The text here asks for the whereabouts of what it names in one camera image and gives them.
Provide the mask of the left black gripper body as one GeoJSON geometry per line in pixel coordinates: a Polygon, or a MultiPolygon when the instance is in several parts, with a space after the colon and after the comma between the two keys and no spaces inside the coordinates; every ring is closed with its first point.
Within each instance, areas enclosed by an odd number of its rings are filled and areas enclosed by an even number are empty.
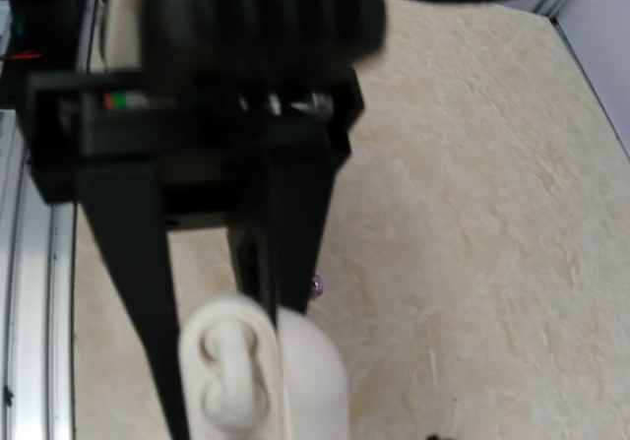
{"type": "Polygon", "coordinates": [[[142,0],[139,70],[28,82],[23,132],[45,202],[79,202],[93,164],[157,168],[170,226],[229,225],[264,160],[335,176],[379,53],[384,0],[142,0]]]}

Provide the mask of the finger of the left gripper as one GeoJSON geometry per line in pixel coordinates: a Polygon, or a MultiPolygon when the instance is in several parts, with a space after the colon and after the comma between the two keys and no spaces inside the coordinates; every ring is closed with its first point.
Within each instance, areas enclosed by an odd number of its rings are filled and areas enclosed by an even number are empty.
{"type": "Polygon", "coordinates": [[[269,315],[307,310],[334,178],[321,160],[268,159],[245,178],[228,246],[238,289],[269,315]]]}
{"type": "Polygon", "coordinates": [[[179,324],[161,187],[151,163],[93,164],[75,189],[111,280],[144,347],[173,439],[187,439],[179,324]]]}

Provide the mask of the white earbud charging case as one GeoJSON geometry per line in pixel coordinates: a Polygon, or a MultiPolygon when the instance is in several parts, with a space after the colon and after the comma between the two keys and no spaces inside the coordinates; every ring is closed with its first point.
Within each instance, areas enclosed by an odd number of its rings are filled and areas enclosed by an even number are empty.
{"type": "Polygon", "coordinates": [[[348,439],[347,371],[328,336],[299,313],[275,320],[255,301],[219,297],[178,344],[193,439],[348,439]]]}

